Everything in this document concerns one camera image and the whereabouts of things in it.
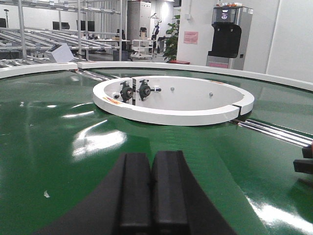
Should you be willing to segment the left gripper finger at edge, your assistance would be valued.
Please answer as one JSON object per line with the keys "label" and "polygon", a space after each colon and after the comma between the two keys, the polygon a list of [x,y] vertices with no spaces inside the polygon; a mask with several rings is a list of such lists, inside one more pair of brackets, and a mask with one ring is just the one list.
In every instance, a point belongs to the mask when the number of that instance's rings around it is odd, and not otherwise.
{"label": "left gripper finger at edge", "polygon": [[302,147],[302,159],[293,161],[294,171],[313,174],[313,143]]}

